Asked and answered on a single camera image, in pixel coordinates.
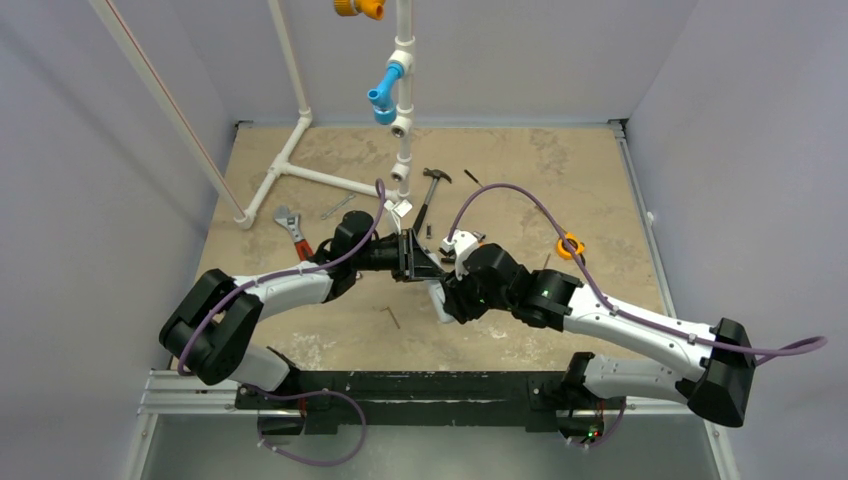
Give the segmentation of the aluminium rail frame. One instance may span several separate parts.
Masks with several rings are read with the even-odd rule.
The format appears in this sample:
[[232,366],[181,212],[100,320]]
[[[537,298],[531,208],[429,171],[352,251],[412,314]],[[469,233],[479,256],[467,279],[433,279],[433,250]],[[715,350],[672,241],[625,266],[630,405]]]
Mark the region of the aluminium rail frame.
[[[647,223],[623,127],[435,128],[415,131],[412,198],[421,201],[426,167],[454,178],[435,194],[435,233],[450,225],[466,197],[483,184],[505,181],[532,191],[588,245],[589,270],[603,288],[642,307],[673,312],[658,247]],[[380,309],[389,306],[401,329]],[[543,334],[496,314],[469,327],[438,322],[425,290],[372,276],[337,306],[304,307],[265,322],[258,342],[315,368],[421,367],[436,371],[561,368],[580,349],[620,357],[623,350],[585,336]],[[203,388],[160,370],[142,400],[159,423],[140,460],[145,479],[221,478],[228,471],[264,478],[541,478],[735,479],[727,432],[669,403],[634,399],[615,436],[597,453],[555,441],[544,445],[521,429],[371,426],[355,459],[333,468],[309,467],[257,448],[248,415],[235,410],[236,387]]]

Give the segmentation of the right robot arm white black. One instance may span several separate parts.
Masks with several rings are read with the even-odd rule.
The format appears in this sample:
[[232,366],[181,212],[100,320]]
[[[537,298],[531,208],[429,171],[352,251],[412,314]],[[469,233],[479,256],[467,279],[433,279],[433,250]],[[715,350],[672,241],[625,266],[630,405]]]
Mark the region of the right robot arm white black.
[[565,375],[561,392],[573,406],[637,396],[683,404],[726,427],[745,421],[756,361],[745,327],[734,320],[710,326],[630,304],[617,309],[578,278],[530,271],[497,244],[475,249],[440,283],[443,309],[459,323],[506,311],[533,328],[591,336],[640,354],[638,360],[596,355]]

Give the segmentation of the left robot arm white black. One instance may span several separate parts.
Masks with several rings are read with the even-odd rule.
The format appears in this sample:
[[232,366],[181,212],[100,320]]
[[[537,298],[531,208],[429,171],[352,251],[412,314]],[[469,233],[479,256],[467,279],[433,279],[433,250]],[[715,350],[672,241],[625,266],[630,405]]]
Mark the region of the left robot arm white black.
[[430,284],[445,273],[412,230],[379,236],[370,214],[350,211],[331,238],[288,270],[248,277],[206,271],[163,325],[159,343],[204,384],[226,379],[247,384],[259,388],[272,408],[287,408],[298,395],[298,382],[290,376],[296,368],[284,355],[252,344],[257,324],[339,298],[362,271]]

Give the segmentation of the orange pipe fitting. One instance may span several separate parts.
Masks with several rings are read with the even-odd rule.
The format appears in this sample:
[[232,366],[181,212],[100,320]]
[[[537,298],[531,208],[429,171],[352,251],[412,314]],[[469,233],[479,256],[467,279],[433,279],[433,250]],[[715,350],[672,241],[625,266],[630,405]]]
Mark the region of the orange pipe fitting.
[[385,0],[334,0],[334,11],[342,17],[365,15],[380,21],[384,16]]

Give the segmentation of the blue pipe fitting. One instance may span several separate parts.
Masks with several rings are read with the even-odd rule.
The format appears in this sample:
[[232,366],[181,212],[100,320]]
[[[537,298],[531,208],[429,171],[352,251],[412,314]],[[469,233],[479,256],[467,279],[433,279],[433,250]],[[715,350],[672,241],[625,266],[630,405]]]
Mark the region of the blue pipe fitting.
[[397,116],[396,105],[392,97],[395,84],[404,77],[405,69],[397,62],[390,62],[383,78],[376,87],[367,92],[372,105],[375,121],[381,125],[390,125]]

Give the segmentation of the small black screwdriver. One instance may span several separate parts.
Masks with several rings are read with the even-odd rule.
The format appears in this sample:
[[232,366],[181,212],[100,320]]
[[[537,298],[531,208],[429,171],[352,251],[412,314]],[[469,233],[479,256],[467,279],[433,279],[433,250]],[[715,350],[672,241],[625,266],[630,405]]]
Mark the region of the small black screwdriver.
[[484,185],[471,171],[464,169],[463,172],[479,188],[485,188],[486,185]]

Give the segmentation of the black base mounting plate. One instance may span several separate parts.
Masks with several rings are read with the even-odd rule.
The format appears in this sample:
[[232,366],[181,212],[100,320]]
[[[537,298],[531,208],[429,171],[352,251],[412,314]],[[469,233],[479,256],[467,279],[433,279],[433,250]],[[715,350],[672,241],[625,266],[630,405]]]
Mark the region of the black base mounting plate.
[[592,354],[563,371],[306,371],[261,393],[242,386],[239,410],[259,415],[268,435],[331,435],[346,426],[514,427],[593,442],[622,397],[603,399],[583,384]]

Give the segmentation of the small silver wrench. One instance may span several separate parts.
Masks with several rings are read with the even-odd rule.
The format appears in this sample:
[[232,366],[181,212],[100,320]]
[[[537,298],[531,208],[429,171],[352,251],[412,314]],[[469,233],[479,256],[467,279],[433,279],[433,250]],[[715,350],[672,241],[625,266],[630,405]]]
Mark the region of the small silver wrench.
[[331,216],[332,216],[335,212],[337,212],[337,211],[338,211],[338,210],[340,210],[342,207],[344,207],[346,204],[348,204],[350,201],[352,201],[355,197],[356,197],[356,194],[355,194],[355,193],[349,193],[349,194],[347,194],[347,195],[346,195],[346,196],[345,196],[342,200],[340,200],[339,202],[337,202],[336,204],[334,204],[331,208],[329,208],[327,211],[325,211],[324,213],[322,213],[322,214],[321,214],[321,216],[320,216],[320,219],[321,219],[321,220],[327,220],[327,219],[328,219],[329,217],[331,217]]

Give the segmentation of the orange tape measure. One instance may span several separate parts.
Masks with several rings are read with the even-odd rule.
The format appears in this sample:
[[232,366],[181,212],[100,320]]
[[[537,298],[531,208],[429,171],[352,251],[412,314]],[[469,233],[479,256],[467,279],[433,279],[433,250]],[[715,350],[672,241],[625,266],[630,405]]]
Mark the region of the orange tape measure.
[[565,235],[562,238],[559,238],[555,244],[555,252],[557,256],[564,260],[573,260],[574,258],[578,258],[582,263],[585,263],[585,250],[585,243],[580,241],[571,232],[566,232]]

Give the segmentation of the black handled hammer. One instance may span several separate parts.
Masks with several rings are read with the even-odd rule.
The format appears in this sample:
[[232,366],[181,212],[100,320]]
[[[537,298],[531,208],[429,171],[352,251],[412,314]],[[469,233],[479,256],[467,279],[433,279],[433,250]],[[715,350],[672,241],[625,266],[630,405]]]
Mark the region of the black handled hammer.
[[446,173],[446,172],[444,172],[443,170],[440,170],[440,169],[424,168],[423,169],[423,175],[427,178],[430,178],[431,183],[430,183],[427,194],[424,198],[422,205],[419,208],[418,214],[416,215],[415,221],[414,221],[413,226],[412,226],[412,229],[413,229],[413,231],[415,232],[416,235],[419,234],[421,227],[424,225],[426,215],[427,215],[427,212],[428,212],[428,209],[429,209],[429,205],[430,205],[430,202],[431,202],[431,200],[432,200],[432,198],[435,194],[435,190],[437,188],[438,183],[441,180],[445,180],[448,183],[452,182],[451,176],[448,173]]

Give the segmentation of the brown hex key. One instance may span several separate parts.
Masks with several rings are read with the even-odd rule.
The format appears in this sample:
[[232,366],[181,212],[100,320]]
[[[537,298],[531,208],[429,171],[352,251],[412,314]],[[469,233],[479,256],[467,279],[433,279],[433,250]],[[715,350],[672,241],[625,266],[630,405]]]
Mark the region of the brown hex key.
[[381,309],[380,309],[380,311],[381,311],[381,312],[385,312],[385,313],[387,313],[387,314],[389,315],[389,318],[392,320],[393,325],[394,325],[397,329],[401,329],[400,323],[399,323],[399,321],[398,321],[398,319],[397,319],[396,315],[395,315],[395,314],[394,314],[394,312],[392,311],[391,307],[389,307],[389,306],[383,307],[383,308],[381,308]]

